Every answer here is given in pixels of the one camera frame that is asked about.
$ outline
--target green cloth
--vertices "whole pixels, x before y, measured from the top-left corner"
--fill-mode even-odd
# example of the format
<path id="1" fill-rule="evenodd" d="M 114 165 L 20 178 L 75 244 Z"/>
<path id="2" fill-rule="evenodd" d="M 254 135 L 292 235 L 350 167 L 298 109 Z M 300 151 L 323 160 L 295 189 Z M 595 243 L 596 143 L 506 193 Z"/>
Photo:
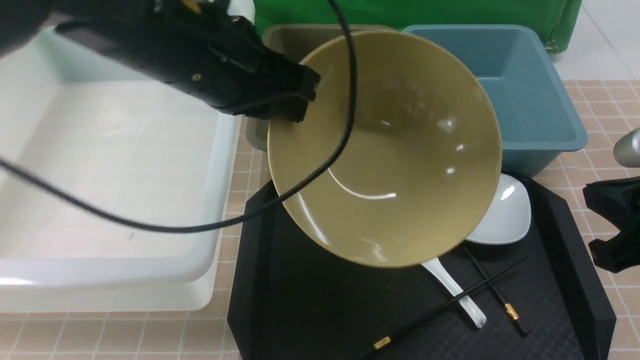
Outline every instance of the green cloth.
<path id="1" fill-rule="evenodd" d="M 566 50 L 581 0 L 339 0 L 350 24 L 402 30 L 425 24 L 518 24 L 533 29 L 550 53 Z M 260 34 L 277 24 L 337 23 L 325 0 L 254 0 Z"/>

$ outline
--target ceramic spoon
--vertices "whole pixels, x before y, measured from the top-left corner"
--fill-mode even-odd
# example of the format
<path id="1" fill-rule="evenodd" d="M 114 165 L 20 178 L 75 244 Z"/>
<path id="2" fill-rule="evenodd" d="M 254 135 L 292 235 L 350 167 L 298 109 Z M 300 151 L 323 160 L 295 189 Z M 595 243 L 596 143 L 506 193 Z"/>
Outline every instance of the ceramic spoon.
<path id="1" fill-rule="evenodd" d="M 531 224 L 531 203 L 524 185 L 501 174 L 489 209 L 467 241 L 483 245 L 505 245 L 522 239 Z"/>
<path id="2" fill-rule="evenodd" d="M 524 185 L 509 175 L 501 174 L 498 188 L 489 209 L 478 226 L 467 237 L 468 241 L 484 245 L 505 245 L 522 239 L 531 224 L 531 203 Z M 451 295 L 456 296 L 462 288 L 449 275 L 438 258 L 422 264 L 442 283 Z M 476 326 L 486 323 L 486 316 L 470 297 L 459 301 Z"/>
<path id="3" fill-rule="evenodd" d="M 462 288 L 458 283 L 449 275 L 447 270 L 442 266 L 440 260 L 438 258 L 431 259 L 429 261 L 425 261 L 422 263 L 425 269 L 429 270 L 435 276 L 441 284 L 444 285 L 445 288 L 451 293 L 451 295 L 456 296 L 457 294 L 462 292 Z M 467 312 L 471 320 L 473 320 L 474 324 L 478 329 L 486 324 L 486 316 L 480 310 L 480 308 L 476 305 L 476 303 L 471 300 L 470 297 L 463 297 L 458 301 L 460 306 Z"/>

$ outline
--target black cable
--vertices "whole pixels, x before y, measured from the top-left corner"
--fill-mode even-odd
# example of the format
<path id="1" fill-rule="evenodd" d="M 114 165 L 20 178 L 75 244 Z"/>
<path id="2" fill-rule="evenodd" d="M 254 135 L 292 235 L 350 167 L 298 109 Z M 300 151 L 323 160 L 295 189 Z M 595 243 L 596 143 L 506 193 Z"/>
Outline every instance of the black cable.
<path id="1" fill-rule="evenodd" d="M 300 181 L 296 186 L 292 187 L 289 191 L 285 192 L 281 196 L 269 201 L 266 204 L 263 204 L 261 207 L 253 210 L 248 214 L 241 215 L 239 217 L 231 218 L 228 220 L 223 220 L 221 222 L 215 222 L 212 224 L 204 224 L 204 225 L 196 225 L 196 226 L 184 226 L 184 227 L 173 227 L 173 226 L 161 226 L 161 225 L 152 225 L 145 224 L 143 222 L 137 222 L 133 220 L 128 220 L 126 218 L 119 217 L 117 215 L 108 213 L 104 210 L 96 208 L 91 204 L 74 197 L 73 195 L 64 192 L 63 190 L 58 189 L 57 187 L 49 184 L 48 182 L 40 179 L 38 176 L 32 174 L 28 170 L 10 163 L 4 158 L 0 157 L 0 167 L 9 171 L 12 175 L 19 177 L 22 181 L 29 183 L 32 186 L 40 188 L 41 190 L 50 193 L 51 195 L 64 200 L 78 208 L 81 208 L 89 213 L 92 213 L 98 217 L 101 217 L 105 220 L 109 220 L 120 225 L 125 225 L 128 227 L 133 227 L 140 230 L 152 231 L 156 233 L 174 233 L 174 234 L 191 234 L 191 233 L 203 233 L 205 231 L 213 231 L 217 229 L 222 229 L 223 227 L 232 226 L 236 224 L 240 224 L 246 220 L 249 220 L 253 217 L 260 215 L 265 212 L 267 209 L 272 208 L 278 204 L 283 203 L 288 198 L 296 195 L 300 190 L 304 189 L 307 185 L 309 185 L 313 180 L 317 179 L 323 172 L 325 172 L 331 165 L 338 160 L 338 157 L 342 154 L 345 146 L 347 146 L 347 142 L 349 141 L 349 137 L 351 136 L 351 131 L 353 130 L 353 124 L 355 123 L 355 112 L 356 112 L 356 98 L 358 97 L 358 69 L 356 62 L 356 51 L 355 46 L 353 44 L 353 37 L 351 36 L 351 31 L 349 30 L 349 24 L 347 20 L 344 18 L 344 14 L 340 9 L 340 6 L 335 2 L 335 0 L 327 0 L 329 5 L 333 9 L 336 17 L 338 18 L 338 23 L 342 28 L 342 32 L 344 33 L 344 37 L 347 40 L 347 48 L 349 50 L 349 104 L 348 104 L 348 114 L 347 114 L 347 124 L 344 128 L 344 132 L 342 134 L 342 138 L 340 142 L 333 152 L 333 154 L 315 171 L 313 171 L 309 176 L 307 176 L 304 180 Z"/>

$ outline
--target blue plastic bin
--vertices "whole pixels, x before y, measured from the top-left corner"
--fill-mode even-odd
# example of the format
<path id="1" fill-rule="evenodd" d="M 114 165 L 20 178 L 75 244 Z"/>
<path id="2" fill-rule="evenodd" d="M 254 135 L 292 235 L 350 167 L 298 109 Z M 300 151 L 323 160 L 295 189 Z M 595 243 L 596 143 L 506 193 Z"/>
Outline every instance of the blue plastic bin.
<path id="1" fill-rule="evenodd" d="M 517 25 L 415 25 L 404 29 L 447 49 L 482 84 L 502 137 L 502 171 L 534 176 L 587 133 L 551 59 Z"/>

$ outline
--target chopsticks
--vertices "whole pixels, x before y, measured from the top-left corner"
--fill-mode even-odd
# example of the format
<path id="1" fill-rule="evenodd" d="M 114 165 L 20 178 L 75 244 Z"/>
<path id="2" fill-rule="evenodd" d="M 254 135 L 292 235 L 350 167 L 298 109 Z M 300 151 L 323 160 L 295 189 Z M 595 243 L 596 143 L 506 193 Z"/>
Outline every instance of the chopsticks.
<path id="1" fill-rule="evenodd" d="M 471 254 L 471 251 L 469 251 L 469 249 L 466 246 L 464 248 L 465 248 L 465 251 L 467 252 L 467 255 L 469 255 L 469 258 L 471 259 L 471 261 L 474 262 L 476 269 L 478 269 L 480 274 L 482 274 L 482 276 L 486 278 L 486 272 L 484 272 L 484 269 L 482 269 L 480 262 L 476 259 L 475 256 L 473 256 L 473 254 Z M 520 335 L 522 337 L 527 336 L 529 331 L 525 329 L 524 325 L 522 324 L 522 319 L 520 319 L 520 316 L 518 315 L 516 310 L 513 308 L 513 306 L 509 302 L 504 300 L 504 297 L 500 294 L 498 289 L 493 285 L 491 281 L 488 282 L 488 285 L 489 285 L 489 288 L 491 289 L 491 292 L 495 295 L 495 297 L 498 298 L 498 301 L 502 303 L 502 306 L 504 306 L 504 310 L 506 311 L 511 321 L 513 321 L 513 325 L 516 326 L 516 329 L 518 329 L 518 332 L 520 333 Z"/>
<path id="2" fill-rule="evenodd" d="M 394 332 L 393 334 L 391 334 L 389 336 L 385 336 L 384 338 L 378 340 L 376 343 L 373 344 L 373 350 L 368 352 L 368 353 L 366 353 L 366 354 L 364 354 L 361 357 L 361 359 L 363 359 L 363 360 L 364 359 L 370 359 L 371 356 L 373 356 L 378 351 L 380 351 L 383 348 L 385 348 L 386 346 L 388 346 L 392 341 L 397 341 L 398 339 L 402 338 L 403 336 L 405 336 L 407 334 L 410 334 L 411 332 L 415 331 L 417 328 L 419 328 L 424 322 L 426 322 L 430 318 L 434 317 L 435 315 L 437 315 L 438 313 L 440 313 L 441 311 L 443 311 L 447 307 L 457 303 L 460 299 L 462 299 L 463 297 L 469 295 L 473 291 L 476 291 L 482 285 L 485 285 L 488 282 L 490 282 L 491 280 L 495 279 L 496 277 L 502 275 L 504 272 L 506 272 L 510 268 L 513 268 L 517 264 L 523 262 L 528 257 L 529 257 L 528 255 L 525 255 L 525 256 L 521 257 L 520 259 L 517 259 L 516 261 L 514 261 L 514 262 L 510 263 L 509 265 L 505 266 L 504 268 L 498 270 L 495 274 L 493 274 L 493 275 L 487 277 L 486 279 L 482 280 L 481 282 L 471 286 L 469 289 L 457 294 L 455 297 L 449 299 L 449 301 L 447 301 L 447 302 L 443 303 L 442 305 L 440 305 L 440 306 L 428 311 L 427 313 L 424 313 L 418 319 L 412 321 L 407 326 L 404 326 L 402 329 L 399 329 L 398 331 Z"/>

